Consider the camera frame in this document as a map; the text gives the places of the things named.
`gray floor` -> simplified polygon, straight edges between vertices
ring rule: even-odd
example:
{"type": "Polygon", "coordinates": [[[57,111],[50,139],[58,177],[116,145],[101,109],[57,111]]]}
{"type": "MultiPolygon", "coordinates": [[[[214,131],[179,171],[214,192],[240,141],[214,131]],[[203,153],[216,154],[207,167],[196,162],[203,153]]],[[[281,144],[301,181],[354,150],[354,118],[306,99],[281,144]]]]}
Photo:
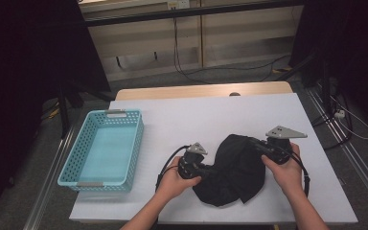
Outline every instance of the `gray floor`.
{"type": "MultiPolygon", "coordinates": [[[[233,64],[230,67],[250,68],[268,63],[268,61],[247,62],[241,64],[233,64]]],[[[287,59],[284,58],[274,64],[274,68],[282,68],[287,65],[287,59]]],[[[154,87],[154,86],[171,86],[171,85],[192,85],[200,84],[199,81],[207,81],[210,83],[230,83],[230,82],[252,82],[260,81],[267,77],[270,73],[270,66],[257,70],[235,70],[235,69],[216,69],[202,71],[191,74],[188,77],[193,80],[176,73],[160,74],[155,76],[147,76],[145,78],[135,78],[132,80],[117,80],[111,83],[112,93],[116,93],[123,88],[138,87],[154,87]]],[[[278,75],[272,74],[267,80],[274,80],[278,75]]],[[[296,92],[306,109],[311,120],[317,118],[320,113],[317,111],[312,102],[312,97],[308,95],[306,89],[302,86],[298,77],[289,80],[294,92],[296,92]]],[[[82,94],[85,99],[85,105],[82,109],[69,108],[71,120],[80,123],[84,114],[93,108],[107,108],[108,103],[98,101],[95,98],[82,94]]],[[[45,106],[49,106],[53,102],[47,102],[45,106]]],[[[355,102],[349,101],[351,111],[358,117],[365,120],[365,116],[355,105],[355,102]]],[[[354,120],[355,132],[363,136],[368,135],[368,129],[360,122],[354,120]]],[[[317,136],[324,147],[334,144],[336,141],[326,125],[315,128],[317,136]]],[[[60,144],[61,122],[59,116],[53,119],[46,119],[41,123],[34,144],[31,146],[29,157],[24,162],[18,174],[14,177],[14,187],[7,189],[0,199],[0,229],[22,229],[28,219],[29,214],[34,207],[38,192],[46,178],[47,172],[51,167],[51,162],[55,157],[60,144]]],[[[359,152],[363,161],[368,166],[368,140],[362,140],[355,136],[350,141],[355,149],[359,152]]],[[[332,226],[332,229],[368,229],[368,189],[362,182],[356,169],[349,161],[347,154],[341,147],[326,151],[336,175],[345,182],[343,189],[351,202],[358,223],[350,225],[332,226]]],[[[38,224],[39,229],[117,229],[120,225],[116,223],[110,224],[81,224],[68,219],[76,193],[71,192],[67,188],[55,186],[50,192],[50,201],[45,206],[45,212],[41,222],[38,224]]],[[[293,224],[280,225],[280,229],[294,229],[293,224]]],[[[251,226],[238,226],[237,229],[255,229],[251,226]]]]}

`person's right hand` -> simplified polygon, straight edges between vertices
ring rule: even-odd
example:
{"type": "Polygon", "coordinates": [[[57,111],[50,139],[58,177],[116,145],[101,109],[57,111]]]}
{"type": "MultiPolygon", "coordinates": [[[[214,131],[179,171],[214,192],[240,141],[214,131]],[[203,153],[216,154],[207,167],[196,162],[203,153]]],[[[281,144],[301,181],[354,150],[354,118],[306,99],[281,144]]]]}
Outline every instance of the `person's right hand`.
{"type": "MultiPolygon", "coordinates": [[[[292,150],[299,156],[300,148],[291,143],[292,150]]],[[[274,161],[270,160],[267,156],[262,155],[263,163],[273,172],[274,178],[283,190],[283,193],[297,192],[303,190],[301,180],[301,167],[293,159],[289,159],[283,165],[277,165],[274,161]]]]}

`black cloth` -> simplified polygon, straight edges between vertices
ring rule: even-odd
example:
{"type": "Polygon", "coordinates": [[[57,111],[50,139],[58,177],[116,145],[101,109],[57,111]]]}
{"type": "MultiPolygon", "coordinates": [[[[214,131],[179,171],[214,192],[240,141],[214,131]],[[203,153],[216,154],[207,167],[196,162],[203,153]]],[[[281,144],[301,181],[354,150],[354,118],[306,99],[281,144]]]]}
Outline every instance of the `black cloth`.
{"type": "Polygon", "coordinates": [[[220,145],[211,167],[217,171],[193,187],[198,198],[217,207],[255,196],[265,184],[265,164],[249,137],[229,135],[220,145]]]}

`turquoise basket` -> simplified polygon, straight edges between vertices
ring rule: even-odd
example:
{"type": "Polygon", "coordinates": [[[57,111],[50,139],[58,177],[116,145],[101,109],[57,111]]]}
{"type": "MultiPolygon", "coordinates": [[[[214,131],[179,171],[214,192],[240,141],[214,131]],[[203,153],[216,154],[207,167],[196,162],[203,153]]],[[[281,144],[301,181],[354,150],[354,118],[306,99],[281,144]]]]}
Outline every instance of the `turquoise basket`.
{"type": "Polygon", "coordinates": [[[89,112],[58,185],[74,191],[130,192],[143,130],[140,110],[89,112]]]}

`white table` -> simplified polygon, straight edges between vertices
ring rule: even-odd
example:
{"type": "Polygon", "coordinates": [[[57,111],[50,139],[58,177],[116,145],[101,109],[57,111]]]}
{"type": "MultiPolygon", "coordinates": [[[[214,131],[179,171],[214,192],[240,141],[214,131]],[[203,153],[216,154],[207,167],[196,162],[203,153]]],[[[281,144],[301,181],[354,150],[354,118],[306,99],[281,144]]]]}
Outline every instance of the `white table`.
{"type": "MultiPolygon", "coordinates": [[[[179,147],[200,142],[209,151],[204,163],[213,164],[219,144],[229,134],[265,139],[267,131],[280,125],[309,136],[292,142],[300,146],[311,178],[309,199],[321,217],[329,224],[357,222],[296,94],[117,101],[110,108],[140,108],[143,113],[145,131],[133,189],[129,194],[80,192],[72,220],[131,219],[153,195],[157,175],[179,147]]],[[[159,222],[273,224],[294,222],[294,217],[267,170],[263,188],[245,204],[238,200],[217,208],[199,201],[189,189],[166,206],[159,222]]]]}

